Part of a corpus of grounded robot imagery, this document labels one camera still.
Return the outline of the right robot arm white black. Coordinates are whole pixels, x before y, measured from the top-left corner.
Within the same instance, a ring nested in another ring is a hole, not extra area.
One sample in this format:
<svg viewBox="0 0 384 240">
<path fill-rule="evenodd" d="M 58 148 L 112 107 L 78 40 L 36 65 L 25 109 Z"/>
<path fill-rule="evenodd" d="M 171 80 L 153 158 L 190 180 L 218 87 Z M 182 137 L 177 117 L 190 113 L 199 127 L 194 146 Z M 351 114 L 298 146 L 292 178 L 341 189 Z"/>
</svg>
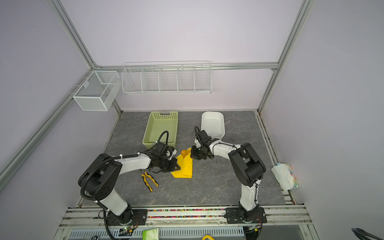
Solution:
<svg viewBox="0 0 384 240">
<path fill-rule="evenodd" d="M 267 168 L 252 145 L 225 143 L 212 138 L 198 126 L 195 126 L 194 130 L 196 144 L 191 148 L 191 157 L 194 160 L 205 160 L 219 156 L 229 160 L 241 183 L 239 206 L 226 208 L 227 223 L 259 225 L 266 223 L 265 210 L 259 204 L 258 192 Z"/>
</svg>

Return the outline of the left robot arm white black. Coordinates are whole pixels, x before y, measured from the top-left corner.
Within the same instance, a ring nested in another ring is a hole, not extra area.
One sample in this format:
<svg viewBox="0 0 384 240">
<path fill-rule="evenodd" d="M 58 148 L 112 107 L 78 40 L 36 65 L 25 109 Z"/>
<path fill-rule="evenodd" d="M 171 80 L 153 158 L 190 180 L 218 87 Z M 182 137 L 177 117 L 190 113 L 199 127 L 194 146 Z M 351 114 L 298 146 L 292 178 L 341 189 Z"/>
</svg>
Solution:
<svg viewBox="0 0 384 240">
<path fill-rule="evenodd" d="M 108 211 L 118 224 L 130 224 L 134 213 L 131 205 L 115 189 L 118 177 L 136 170 L 156 168 L 163 173 L 180 170 L 174 157 L 177 151 L 168 145 L 168 140 L 169 132 L 164 131 L 155 145 L 143 152 L 114 157 L 100 154 L 78 180 L 81 197 L 95 202 L 103 211 Z"/>
</svg>

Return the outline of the yellow paper napkin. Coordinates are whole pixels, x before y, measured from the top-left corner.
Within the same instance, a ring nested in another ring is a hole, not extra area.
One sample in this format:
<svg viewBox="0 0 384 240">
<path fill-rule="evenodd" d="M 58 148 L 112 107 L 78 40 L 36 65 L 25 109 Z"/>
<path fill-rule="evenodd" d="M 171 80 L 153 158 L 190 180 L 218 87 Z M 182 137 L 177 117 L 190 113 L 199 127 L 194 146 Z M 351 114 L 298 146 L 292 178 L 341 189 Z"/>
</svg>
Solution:
<svg viewBox="0 0 384 240">
<path fill-rule="evenodd" d="M 181 170 L 171 172 L 174 178 L 191 179 L 193 177 L 193 159 L 191 158 L 191 148 L 188 148 L 188 155 L 183 158 L 181 154 L 176 157 Z"/>
</svg>

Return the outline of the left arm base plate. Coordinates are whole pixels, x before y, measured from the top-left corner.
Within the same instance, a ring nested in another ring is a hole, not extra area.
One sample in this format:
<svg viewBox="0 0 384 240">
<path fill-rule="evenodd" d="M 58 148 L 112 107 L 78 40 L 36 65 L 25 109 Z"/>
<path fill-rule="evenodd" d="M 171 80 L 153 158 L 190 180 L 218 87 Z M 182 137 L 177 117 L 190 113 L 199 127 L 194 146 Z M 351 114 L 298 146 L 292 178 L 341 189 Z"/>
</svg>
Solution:
<svg viewBox="0 0 384 240">
<path fill-rule="evenodd" d="M 146 209 L 128 209 L 119 216 L 109 212 L 106 221 L 108 226 L 143 226 L 146 224 L 147 215 Z"/>
</svg>

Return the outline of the orange wooden spoon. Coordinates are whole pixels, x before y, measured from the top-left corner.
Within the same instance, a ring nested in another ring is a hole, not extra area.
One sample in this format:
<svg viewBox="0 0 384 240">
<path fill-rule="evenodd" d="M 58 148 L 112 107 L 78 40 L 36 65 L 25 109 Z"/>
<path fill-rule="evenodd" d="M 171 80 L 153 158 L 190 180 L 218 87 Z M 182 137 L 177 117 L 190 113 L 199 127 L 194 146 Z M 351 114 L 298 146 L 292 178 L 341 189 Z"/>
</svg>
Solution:
<svg viewBox="0 0 384 240">
<path fill-rule="evenodd" d="M 187 155 L 188 155 L 188 150 L 182 150 L 181 151 L 181 156 L 183 157 L 183 158 L 185 158 Z"/>
</svg>

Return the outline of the green perforated plastic basket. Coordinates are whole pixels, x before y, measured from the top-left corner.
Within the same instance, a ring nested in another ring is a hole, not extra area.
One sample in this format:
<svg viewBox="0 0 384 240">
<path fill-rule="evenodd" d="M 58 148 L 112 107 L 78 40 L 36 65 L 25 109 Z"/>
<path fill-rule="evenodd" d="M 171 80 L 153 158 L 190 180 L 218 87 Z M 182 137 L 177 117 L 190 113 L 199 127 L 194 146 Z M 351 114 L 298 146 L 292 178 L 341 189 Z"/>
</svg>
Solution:
<svg viewBox="0 0 384 240">
<path fill-rule="evenodd" d="M 143 145 L 150 149 L 159 139 L 164 131 L 169 132 L 167 145 L 176 147 L 178 131 L 179 113 L 171 111 L 169 113 L 151 112 L 146 131 L 143 138 Z"/>
</svg>

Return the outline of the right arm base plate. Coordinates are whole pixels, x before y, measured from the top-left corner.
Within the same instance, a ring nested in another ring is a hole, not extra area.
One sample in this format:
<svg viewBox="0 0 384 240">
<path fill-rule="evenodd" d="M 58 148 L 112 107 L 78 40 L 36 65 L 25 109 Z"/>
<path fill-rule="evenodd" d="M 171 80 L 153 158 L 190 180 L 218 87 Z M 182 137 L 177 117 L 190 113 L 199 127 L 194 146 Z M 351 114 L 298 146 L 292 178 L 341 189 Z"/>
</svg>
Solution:
<svg viewBox="0 0 384 240">
<path fill-rule="evenodd" d="M 251 211 L 246 211 L 243 208 L 226 208 L 224 217 L 228 224 L 265 224 L 267 217 L 265 209 L 261 206 L 256 206 Z"/>
</svg>

